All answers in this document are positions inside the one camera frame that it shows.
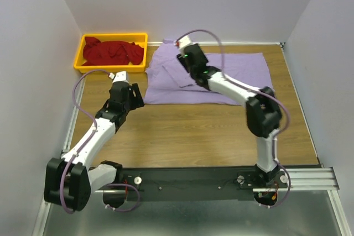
white backdrop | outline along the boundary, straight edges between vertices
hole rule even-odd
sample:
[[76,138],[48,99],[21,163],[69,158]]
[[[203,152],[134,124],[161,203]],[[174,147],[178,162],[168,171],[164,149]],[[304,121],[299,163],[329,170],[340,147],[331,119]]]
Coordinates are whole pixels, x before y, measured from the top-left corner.
[[85,33],[143,31],[161,41],[205,28],[223,41],[274,42],[287,40],[310,0],[65,1]]
[[64,0],[0,0],[0,235],[31,235],[67,131],[80,31]]
[[354,0],[311,0],[285,45],[319,159],[354,231]]

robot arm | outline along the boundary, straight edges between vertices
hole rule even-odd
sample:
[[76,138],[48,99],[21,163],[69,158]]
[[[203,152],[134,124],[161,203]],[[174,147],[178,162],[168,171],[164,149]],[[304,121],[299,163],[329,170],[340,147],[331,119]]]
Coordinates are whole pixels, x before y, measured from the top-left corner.
[[[144,106],[138,85],[129,84],[126,72],[119,72],[111,77],[113,81],[110,98],[95,116],[97,127],[93,124],[76,146],[61,159],[52,158],[48,162],[44,189],[44,199],[47,202],[60,204],[60,178],[73,155],[75,158],[66,175],[63,191],[66,205],[74,211],[80,211],[86,206],[92,192],[109,183],[121,181],[122,165],[115,162],[103,161],[97,168],[89,171],[94,157],[117,133],[127,114]],[[93,130],[95,134],[87,142]]]
[[260,182],[271,181],[279,171],[274,161],[277,159],[274,135],[278,132],[282,114],[276,103],[253,91],[274,97],[273,90],[269,87],[263,89],[252,87],[228,76],[229,80],[240,86],[227,81],[220,69],[207,65],[206,56],[198,44],[194,44],[188,36],[181,38],[176,45],[181,53],[177,59],[199,86],[223,94],[246,108],[247,126],[257,141],[256,169],[261,175]]

yellow basket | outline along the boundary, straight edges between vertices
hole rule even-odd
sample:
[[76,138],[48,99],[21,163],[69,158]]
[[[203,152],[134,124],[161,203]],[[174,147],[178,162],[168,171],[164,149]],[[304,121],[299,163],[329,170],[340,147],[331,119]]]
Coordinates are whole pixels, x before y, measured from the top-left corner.
[[[140,65],[114,65],[114,66],[83,66],[86,62],[82,56],[82,52],[86,45],[85,37],[95,37],[100,41],[126,41],[128,43],[136,43],[144,48],[144,58]],[[79,70],[81,73],[87,73],[94,69],[104,69],[108,72],[144,72],[146,67],[146,50],[148,46],[148,34],[147,33],[92,33],[84,34],[80,41],[79,50],[77,51],[74,68]]]

wooden surface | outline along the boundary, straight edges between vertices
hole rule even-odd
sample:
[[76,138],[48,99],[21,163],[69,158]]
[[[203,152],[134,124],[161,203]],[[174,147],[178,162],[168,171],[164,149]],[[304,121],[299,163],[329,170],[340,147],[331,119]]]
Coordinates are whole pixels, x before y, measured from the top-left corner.
[[[283,58],[277,45],[226,46],[227,53],[263,53],[277,97],[291,114],[290,128],[279,136],[278,158],[284,165],[317,164],[304,118]],[[156,47],[149,47],[148,61]],[[203,47],[218,53],[216,46]],[[147,89],[145,73],[129,74],[130,82]],[[86,79],[81,106],[95,114],[109,97],[111,80],[105,75]],[[72,144],[75,145],[91,125],[78,115]],[[256,141],[246,126],[241,106],[218,104],[146,105],[129,113],[124,125],[106,143],[93,162],[103,160],[124,167],[241,166],[256,163]]]

red towel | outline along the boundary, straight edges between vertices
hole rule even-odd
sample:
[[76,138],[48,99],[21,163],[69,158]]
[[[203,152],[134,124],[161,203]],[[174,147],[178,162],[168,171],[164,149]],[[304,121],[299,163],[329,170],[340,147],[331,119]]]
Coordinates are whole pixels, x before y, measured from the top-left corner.
[[87,60],[83,66],[139,65],[143,61],[144,49],[126,41],[104,41],[95,37],[85,37],[83,56]]

